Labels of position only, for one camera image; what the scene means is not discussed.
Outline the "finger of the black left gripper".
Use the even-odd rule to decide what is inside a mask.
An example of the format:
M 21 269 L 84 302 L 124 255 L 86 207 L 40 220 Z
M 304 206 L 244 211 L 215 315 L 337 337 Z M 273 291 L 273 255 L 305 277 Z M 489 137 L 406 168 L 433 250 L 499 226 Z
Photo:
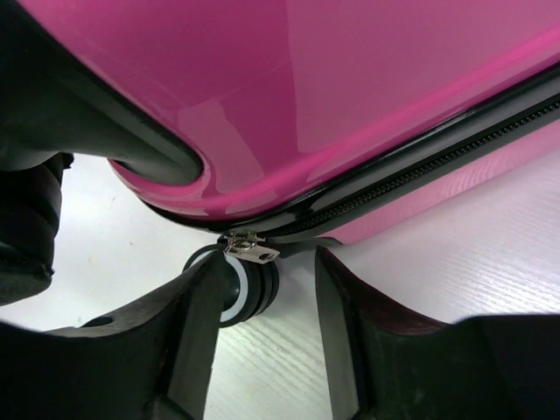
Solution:
M 1 173 L 1 305 L 51 285 L 63 172 L 73 162 L 72 154 L 59 153 L 33 168 Z

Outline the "pink suitcase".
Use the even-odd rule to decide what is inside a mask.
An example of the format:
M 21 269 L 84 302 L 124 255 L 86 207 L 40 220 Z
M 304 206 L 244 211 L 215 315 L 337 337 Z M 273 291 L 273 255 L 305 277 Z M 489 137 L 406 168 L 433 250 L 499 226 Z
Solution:
M 559 145 L 556 1 L 4 1 L 1 173 L 106 158 L 216 233 L 222 326 L 275 262 L 349 244 Z

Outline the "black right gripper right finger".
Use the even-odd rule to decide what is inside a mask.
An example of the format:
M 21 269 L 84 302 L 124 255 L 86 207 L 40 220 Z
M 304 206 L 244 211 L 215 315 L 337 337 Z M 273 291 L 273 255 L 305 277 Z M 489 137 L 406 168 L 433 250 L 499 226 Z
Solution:
M 318 320 L 336 419 L 556 419 L 559 317 L 446 324 L 315 253 Z

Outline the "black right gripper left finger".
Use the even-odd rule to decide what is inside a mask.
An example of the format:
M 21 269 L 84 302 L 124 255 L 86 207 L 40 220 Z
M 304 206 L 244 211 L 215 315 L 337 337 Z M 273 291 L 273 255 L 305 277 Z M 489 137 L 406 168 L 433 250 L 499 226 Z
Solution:
M 80 327 L 1 326 L 4 419 L 201 419 L 225 289 L 212 253 Z

